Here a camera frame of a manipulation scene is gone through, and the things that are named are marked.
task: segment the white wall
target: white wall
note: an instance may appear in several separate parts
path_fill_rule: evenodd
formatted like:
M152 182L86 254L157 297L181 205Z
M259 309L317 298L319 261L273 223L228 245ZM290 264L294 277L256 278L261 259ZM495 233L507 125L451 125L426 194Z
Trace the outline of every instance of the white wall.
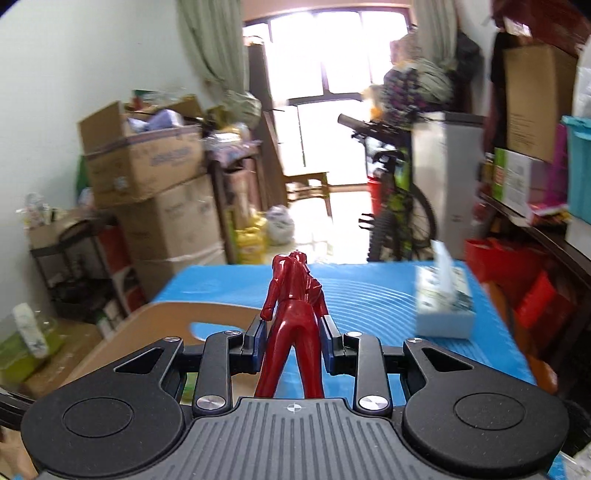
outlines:
M474 113L486 115L490 100L491 55L496 27L491 20L491 0L456 0L460 26L468 37L480 45L484 56L483 70L472 81Z
M20 0L0 18L0 318L45 294L15 210L28 192L71 207L76 123L133 88L183 86L212 105L174 0Z

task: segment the bicycle tire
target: bicycle tire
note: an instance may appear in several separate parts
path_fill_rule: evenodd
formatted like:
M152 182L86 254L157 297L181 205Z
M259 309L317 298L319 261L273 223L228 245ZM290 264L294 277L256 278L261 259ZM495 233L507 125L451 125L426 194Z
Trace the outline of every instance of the bicycle tire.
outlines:
M396 260L400 259L400 238L396 214L389 209L382 209L374 220L374 227L369 236L368 262L383 262L384 247L388 248L391 239L392 253Z
M425 194L421 191L419 187L417 187L414 183L410 186L409 189L411 197L415 199L427 215L427 222L429 224L429 235L428 238L424 239L423 241L416 241L414 243L414 248L419 250L423 248L428 248L431 246L431 240L435 240L437 238L437 221L435 220L435 213L433 212L433 208L425 197Z

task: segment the bicycle handlebar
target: bicycle handlebar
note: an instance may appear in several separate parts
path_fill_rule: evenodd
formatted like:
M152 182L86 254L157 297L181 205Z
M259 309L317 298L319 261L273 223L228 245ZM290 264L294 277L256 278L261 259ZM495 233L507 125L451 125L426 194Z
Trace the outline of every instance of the bicycle handlebar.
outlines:
M363 122L344 114L339 115L337 122L363 137L371 137L385 144L404 145L408 142L409 132L394 125Z
M357 120L344 114L339 115L339 117L337 118L337 122L341 125L350 128L351 130L355 130L356 132L363 130L368 126L368 124L366 124L365 122L362 122L361 120Z

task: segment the floor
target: floor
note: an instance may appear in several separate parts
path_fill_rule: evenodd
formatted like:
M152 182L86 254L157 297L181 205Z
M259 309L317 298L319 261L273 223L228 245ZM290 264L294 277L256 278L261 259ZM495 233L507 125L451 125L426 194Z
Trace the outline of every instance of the floor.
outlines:
M358 226L361 214L371 211L368 192L331 193L332 221L326 214L323 199L292 203L290 213L295 222L294 242L270 247L267 263L277 254L300 250L308 263L365 263L369 232Z

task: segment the stacked cardboard boxes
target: stacked cardboard boxes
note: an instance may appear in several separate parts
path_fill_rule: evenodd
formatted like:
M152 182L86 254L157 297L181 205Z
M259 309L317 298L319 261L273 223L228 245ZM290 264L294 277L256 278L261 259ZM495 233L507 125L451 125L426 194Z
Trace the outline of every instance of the stacked cardboard boxes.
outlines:
M115 212L151 300L186 266L226 260L200 127L134 133L129 118L145 114L115 102L79 131L96 206Z
M553 189L557 125L571 111L576 66L550 45L505 50L508 148L495 152L493 196L521 215Z

